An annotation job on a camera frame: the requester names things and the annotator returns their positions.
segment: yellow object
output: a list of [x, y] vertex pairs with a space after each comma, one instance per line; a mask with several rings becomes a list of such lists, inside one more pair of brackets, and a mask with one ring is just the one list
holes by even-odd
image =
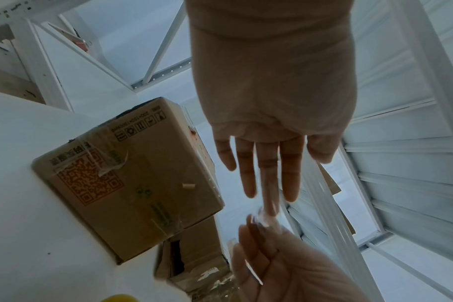
[[105, 300], [102, 300], [101, 302], [138, 302], [138, 300], [132, 296], [121, 294], [114, 295]]

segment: palm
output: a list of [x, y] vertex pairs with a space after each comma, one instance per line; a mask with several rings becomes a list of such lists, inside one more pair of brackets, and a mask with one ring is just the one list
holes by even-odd
[[238, 234], [232, 268], [250, 302], [368, 301], [331, 260], [293, 234], [265, 231], [263, 236], [250, 218]]

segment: red qr code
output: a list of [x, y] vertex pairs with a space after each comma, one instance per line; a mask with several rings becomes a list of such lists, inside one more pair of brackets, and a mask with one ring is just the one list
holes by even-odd
[[83, 205], [89, 205], [123, 187], [123, 182], [109, 171], [99, 177], [99, 167], [106, 162], [98, 150], [91, 150], [57, 173]]

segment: hand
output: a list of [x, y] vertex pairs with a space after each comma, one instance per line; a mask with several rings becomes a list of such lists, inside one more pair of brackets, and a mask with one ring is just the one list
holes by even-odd
[[328, 163], [356, 103], [352, 0], [186, 0], [192, 72], [226, 167], [236, 162], [245, 194], [256, 195], [256, 145], [264, 207], [278, 211], [277, 153], [285, 200], [300, 185], [305, 135]]
[[[238, 229], [231, 266], [250, 302], [368, 302], [326, 255], [284, 229], [263, 228], [247, 218]], [[246, 262], [262, 284], [246, 266]]]

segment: white ceiling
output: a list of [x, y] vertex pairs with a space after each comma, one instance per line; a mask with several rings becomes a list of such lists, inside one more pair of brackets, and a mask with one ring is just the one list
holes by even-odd
[[[92, 43], [90, 53], [126, 82], [145, 76], [182, 0], [92, 0], [64, 15]], [[188, 20], [157, 70], [190, 57]]]

